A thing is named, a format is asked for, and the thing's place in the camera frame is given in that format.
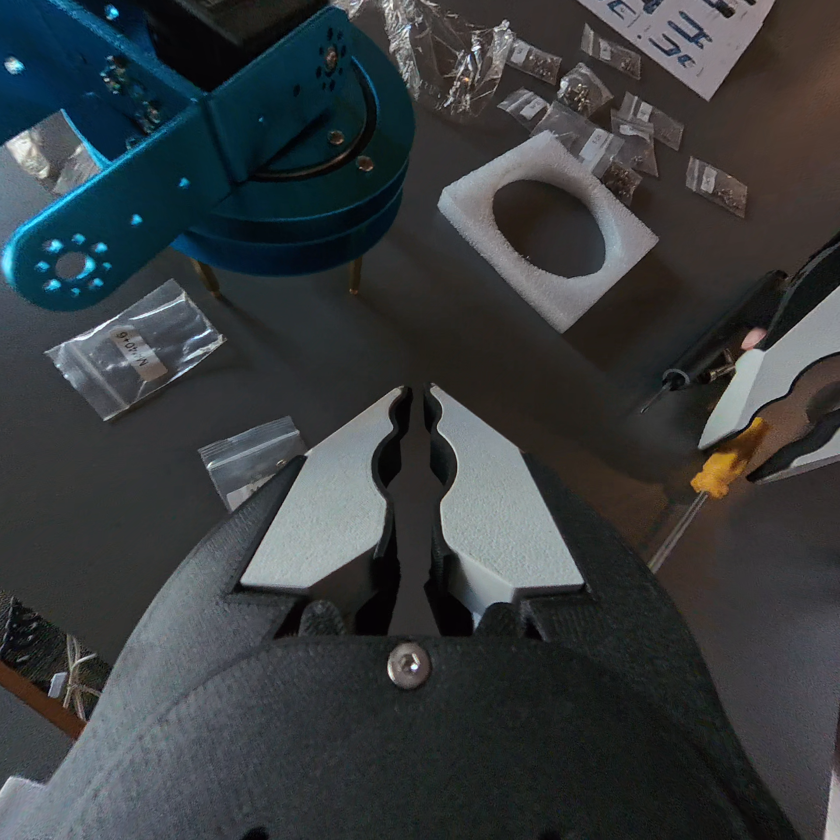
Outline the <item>clear plastic bag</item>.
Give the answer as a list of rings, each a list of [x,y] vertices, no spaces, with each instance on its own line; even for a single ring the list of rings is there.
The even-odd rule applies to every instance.
[[[53,197],[74,192],[101,171],[60,114],[14,136],[5,148],[17,165]]]

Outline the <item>pile of small screw bags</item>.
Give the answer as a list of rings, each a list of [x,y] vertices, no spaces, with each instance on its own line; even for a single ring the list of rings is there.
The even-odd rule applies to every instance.
[[[585,24],[581,52],[604,67],[635,81],[641,79],[641,56],[596,33]],[[560,76],[561,59],[515,37],[507,64],[531,77],[557,84],[551,101],[520,88],[503,99],[506,112],[531,136],[551,133],[573,157],[625,206],[630,206],[644,176],[658,177],[657,144],[678,152],[684,123],[652,102],[625,91],[618,109],[610,108],[609,126],[592,120],[614,103],[614,95],[585,62]],[[746,217],[748,187],[719,167],[691,155],[686,189],[740,218]]]

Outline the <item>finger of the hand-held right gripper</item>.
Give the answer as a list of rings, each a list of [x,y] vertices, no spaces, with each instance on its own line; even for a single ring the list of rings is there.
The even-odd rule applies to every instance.
[[[839,417],[824,416],[803,436],[784,445],[747,475],[765,484],[829,466],[839,461]]]
[[[744,353],[703,428],[700,451],[746,429],[765,406],[788,396],[801,375],[839,352],[839,289],[834,289],[767,350]]]

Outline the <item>yellow handled screwdriver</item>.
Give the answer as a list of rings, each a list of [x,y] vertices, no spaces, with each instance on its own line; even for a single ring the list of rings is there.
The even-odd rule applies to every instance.
[[[756,417],[744,431],[722,444],[707,458],[689,483],[695,491],[694,500],[647,564],[652,573],[656,574],[667,561],[704,504],[708,500],[721,500],[729,493],[732,484],[745,473],[769,431],[770,425],[761,417]]]

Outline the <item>black electric screwdriver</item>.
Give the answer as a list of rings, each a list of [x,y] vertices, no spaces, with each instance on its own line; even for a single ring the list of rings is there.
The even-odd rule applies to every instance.
[[[754,327],[767,329],[776,313],[790,278],[780,269],[774,269],[759,278],[751,287],[701,334],[678,360],[661,374],[661,384],[639,413],[645,413],[664,395],[681,392],[701,385],[698,374],[722,352],[729,348],[736,359],[745,334]]]

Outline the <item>printed instruction sheet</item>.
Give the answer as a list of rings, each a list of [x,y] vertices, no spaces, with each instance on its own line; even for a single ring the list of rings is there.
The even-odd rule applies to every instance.
[[[631,49],[710,101],[774,1],[581,1]]]

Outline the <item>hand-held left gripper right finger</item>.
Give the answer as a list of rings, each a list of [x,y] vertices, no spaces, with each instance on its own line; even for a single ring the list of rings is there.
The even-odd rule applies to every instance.
[[[475,631],[494,605],[582,593],[583,573],[520,447],[439,385],[426,388],[424,415],[443,487],[435,584],[456,622]]]

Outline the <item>labelled zip bag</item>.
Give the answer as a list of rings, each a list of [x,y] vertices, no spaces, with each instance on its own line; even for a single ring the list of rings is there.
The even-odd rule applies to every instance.
[[[169,279],[117,316],[45,355],[107,422],[195,368],[225,340],[186,291]]]

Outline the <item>crumpled clear plastic wrap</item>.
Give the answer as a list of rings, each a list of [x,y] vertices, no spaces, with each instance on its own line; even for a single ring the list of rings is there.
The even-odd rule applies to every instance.
[[[516,36],[504,19],[480,27],[428,1],[331,1],[350,19],[363,8],[383,17],[389,51],[406,89],[428,110],[465,123],[491,104]]]

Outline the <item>clear zip bag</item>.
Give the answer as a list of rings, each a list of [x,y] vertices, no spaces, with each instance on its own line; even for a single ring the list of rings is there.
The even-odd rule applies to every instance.
[[[292,418],[284,416],[205,445],[198,455],[226,510],[233,512],[307,449]]]

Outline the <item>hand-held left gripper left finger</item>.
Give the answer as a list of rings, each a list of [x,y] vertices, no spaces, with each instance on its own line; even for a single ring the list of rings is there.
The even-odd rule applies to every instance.
[[[385,584],[378,570],[393,511],[385,484],[399,470],[412,392],[399,386],[305,455],[302,467],[242,573],[246,590],[330,602],[368,602]]]

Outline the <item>white foam frame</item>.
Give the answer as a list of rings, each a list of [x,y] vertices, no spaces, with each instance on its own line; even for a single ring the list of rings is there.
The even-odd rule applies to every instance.
[[[514,182],[558,187],[584,204],[605,244],[600,269],[584,276],[555,275],[527,261],[501,233],[497,192]],[[550,326],[573,326],[658,243],[658,236],[624,206],[549,131],[541,132],[442,191],[438,210],[462,238]]]

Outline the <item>dark grey desk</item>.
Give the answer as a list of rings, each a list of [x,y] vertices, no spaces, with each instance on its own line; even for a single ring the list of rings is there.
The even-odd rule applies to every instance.
[[[678,521],[716,401],[659,376],[767,270],[838,230],[838,2],[775,2],[705,102],[644,59],[595,65],[684,123],[657,143],[633,211],[658,245],[555,332],[438,212],[443,188],[525,140],[493,104],[456,124],[424,107],[398,218],[347,269],[219,272],[212,299],[167,251],[101,306],[30,307],[2,283],[2,590],[113,662],[154,594],[224,516],[198,449],[290,415],[309,445],[395,386],[414,390],[392,484],[403,585],[395,632],[436,630],[423,592],[434,504],[422,389],[442,386],[536,455],[644,556]],[[749,190],[740,219],[685,188],[691,155]],[[227,336],[192,372],[104,423],[45,356],[174,278]],[[708,502],[659,572],[751,760],[805,838],[822,838],[838,713],[838,463]]]

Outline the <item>blue toy robot arm base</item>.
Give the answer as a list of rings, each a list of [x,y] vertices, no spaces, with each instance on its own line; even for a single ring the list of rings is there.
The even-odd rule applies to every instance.
[[[89,308],[169,246],[307,275],[392,225],[415,122],[329,2],[2,2],[2,141],[62,112],[100,171],[8,240],[8,285]]]

